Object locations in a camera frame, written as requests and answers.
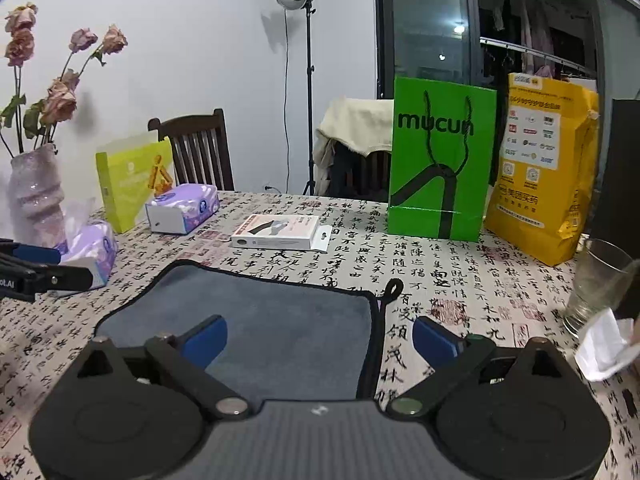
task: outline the chair backrest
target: chair backrest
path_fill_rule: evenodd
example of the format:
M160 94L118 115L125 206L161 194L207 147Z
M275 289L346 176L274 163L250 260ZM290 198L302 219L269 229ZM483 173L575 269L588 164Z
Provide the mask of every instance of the chair backrest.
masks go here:
M169 137L179 184L215 184L218 189L234 190L221 108L213 115L176 117L164 123L154 118L147 129L158 130L158 141Z
M354 168L354 181L358 181L361 196L373 196L381 191L389 191L391 153L373 152L367 158L360 157L360 167Z
M391 154L373 152L364 157L339 142L334 145L327 196L386 202L389 192Z

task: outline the mucun logo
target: mucun logo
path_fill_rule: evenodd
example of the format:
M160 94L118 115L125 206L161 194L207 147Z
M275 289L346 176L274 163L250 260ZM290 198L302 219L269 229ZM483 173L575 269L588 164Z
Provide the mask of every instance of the mucun logo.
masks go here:
M425 131L438 130L439 132L449 132L452 134L474 134L474 124L472 121L454 120L446 117L419 117L415 114L398 114L398 128L411 128L416 130L422 128Z

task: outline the yellow plastic bag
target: yellow plastic bag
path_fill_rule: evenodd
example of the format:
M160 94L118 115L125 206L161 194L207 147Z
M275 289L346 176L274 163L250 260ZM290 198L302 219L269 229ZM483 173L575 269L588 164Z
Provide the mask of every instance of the yellow plastic bag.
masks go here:
M115 140L95 154L104 212L117 233L144 221L145 203L174 186L171 143L151 139L143 134Z
M574 256L591 201L598 95L554 79L509 78L500 172L485 227L555 266Z

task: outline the white cloth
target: white cloth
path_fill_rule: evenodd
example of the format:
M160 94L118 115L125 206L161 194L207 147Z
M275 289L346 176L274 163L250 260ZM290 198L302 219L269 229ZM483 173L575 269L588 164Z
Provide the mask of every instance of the white cloth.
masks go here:
M324 194L329 186L328 173L334 162L335 142L362 156L369 156L373 152L391 152L393 128L393 99L342 97L332 101L316 129L316 193Z

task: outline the metal bolt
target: metal bolt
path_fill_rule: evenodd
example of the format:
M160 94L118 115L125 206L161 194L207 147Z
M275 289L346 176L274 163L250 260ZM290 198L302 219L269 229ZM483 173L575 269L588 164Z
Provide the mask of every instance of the metal bolt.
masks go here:
M422 409L422 403L411 397L401 397L391 403L391 409L401 415L415 415Z
M239 397L227 397L216 402L216 409L223 415L240 415L249 409L249 405Z

